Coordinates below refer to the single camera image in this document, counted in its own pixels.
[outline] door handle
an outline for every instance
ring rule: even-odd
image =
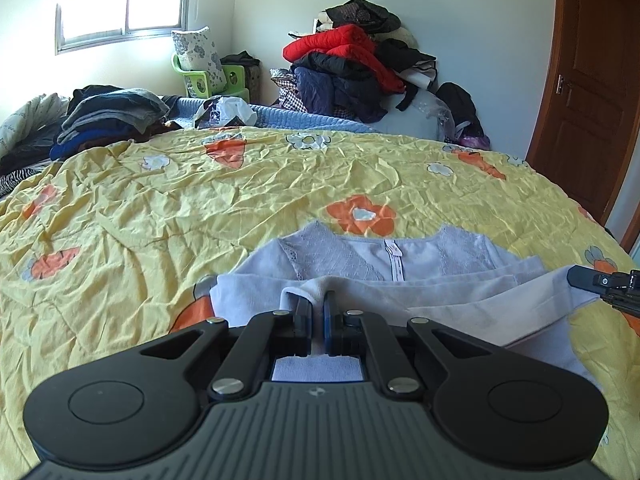
[[[564,89],[564,76],[558,74],[558,82],[556,83],[556,94],[561,94]]]
[[[562,74],[558,74],[558,82],[556,83],[556,94],[561,94],[562,90],[564,90],[565,85],[569,88],[572,88],[574,86],[570,81],[565,80]]]

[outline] folded clothes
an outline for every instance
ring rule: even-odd
[[[133,126],[140,134],[165,117],[169,107],[148,90],[117,90],[84,99],[62,124],[58,144],[69,142],[86,129],[104,130],[105,120],[116,119]]]
[[[146,142],[151,137],[174,130],[180,130],[182,127],[175,121],[163,123],[156,121],[150,124],[141,134],[130,124],[120,122],[117,126],[118,119],[111,119],[110,127],[106,129],[85,130],[62,144],[55,143],[50,151],[51,160],[67,160],[76,153],[83,152],[89,148],[97,146],[108,146],[120,140],[133,140],[135,142]]]
[[[95,95],[108,94],[110,92],[115,92],[118,90],[124,90],[124,88],[120,88],[119,86],[111,86],[111,85],[87,85],[84,88],[78,88],[74,90],[74,96],[69,101],[69,107],[66,111],[68,115],[71,115],[73,111],[78,108],[78,105],[89,97],[93,97]]]

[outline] lace trim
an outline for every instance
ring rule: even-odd
[[[319,221],[279,240],[299,280],[341,276],[352,280],[383,281],[384,278],[348,243]]]
[[[440,229],[432,241],[440,253],[443,276],[495,269],[484,235],[447,225]]]

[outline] floral bedsheet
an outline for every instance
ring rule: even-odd
[[[403,136],[233,128],[119,142],[53,164],[0,204],[0,478],[37,463],[22,424],[45,378],[212,314],[211,276],[313,219],[337,233],[484,233],[549,268],[632,260],[517,158]],[[599,301],[572,344],[610,421],[595,463],[640,475],[640,345]]]

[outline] window frame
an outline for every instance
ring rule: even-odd
[[[189,17],[189,0],[180,0],[180,23],[171,27],[151,27],[151,28],[129,28],[129,0],[127,0],[122,25],[122,33],[116,30],[105,30],[98,34],[104,34],[101,38],[95,38],[94,34],[78,36],[74,41],[65,43],[62,33],[62,6],[56,3],[56,33],[55,33],[55,54],[72,52],[110,43],[120,43],[121,41],[146,40],[147,38],[162,38],[170,36],[172,30],[187,30],[187,20]]]

